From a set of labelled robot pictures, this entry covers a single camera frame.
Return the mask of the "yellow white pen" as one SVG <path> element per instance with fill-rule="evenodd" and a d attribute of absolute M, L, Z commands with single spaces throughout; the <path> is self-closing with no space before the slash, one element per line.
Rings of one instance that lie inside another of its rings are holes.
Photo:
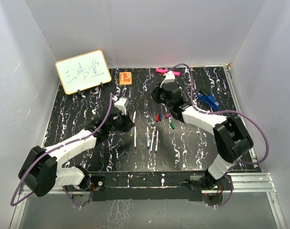
<path fill-rule="evenodd" d="M 135 117 L 136 117 L 136 111 L 134 111 L 134 114 L 133 114 L 133 119 L 132 119 L 132 122 L 135 124 Z M 130 136 L 132 137 L 134 134 L 134 126 L 133 128 L 131 129 L 130 131 Z"/>

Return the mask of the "red white pen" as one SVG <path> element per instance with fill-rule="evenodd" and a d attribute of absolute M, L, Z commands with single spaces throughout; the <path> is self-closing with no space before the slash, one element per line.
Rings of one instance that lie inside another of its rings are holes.
<path fill-rule="evenodd" d="M 136 149 L 136 126 L 134 126 L 134 149 Z"/>

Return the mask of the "blue white pen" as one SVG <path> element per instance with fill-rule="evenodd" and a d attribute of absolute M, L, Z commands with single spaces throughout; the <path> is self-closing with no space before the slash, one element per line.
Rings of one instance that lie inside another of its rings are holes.
<path fill-rule="evenodd" d="M 150 147 L 150 139 L 149 139 L 149 127 L 146 126 L 146 142 L 147 142 L 147 149 Z"/>

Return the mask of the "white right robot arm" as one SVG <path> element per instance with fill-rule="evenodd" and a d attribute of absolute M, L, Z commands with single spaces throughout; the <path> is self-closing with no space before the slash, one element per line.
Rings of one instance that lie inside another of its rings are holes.
<path fill-rule="evenodd" d="M 158 84 L 150 95 L 155 103 L 168 107 L 176 120 L 200 127 L 215 138 L 218 154 L 204 175 L 194 181 L 194 184 L 210 189 L 218 188 L 226 172 L 254 146 L 238 115 L 210 115 L 197 111 L 191 102 L 183 99 L 177 83 Z"/>

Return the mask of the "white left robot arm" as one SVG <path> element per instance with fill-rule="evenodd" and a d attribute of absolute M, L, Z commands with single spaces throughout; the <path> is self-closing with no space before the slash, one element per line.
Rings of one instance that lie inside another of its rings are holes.
<path fill-rule="evenodd" d="M 108 139 L 113 132 L 128 132 L 134 127 L 129 114 L 118 108 L 107 110 L 104 117 L 91 120 L 76 135 L 46 148 L 33 147 L 19 173 L 19 179 L 38 197 L 45 196 L 54 187 L 73 185 L 80 190 L 90 187 L 91 179 L 79 167 L 63 168 L 62 165 Z"/>

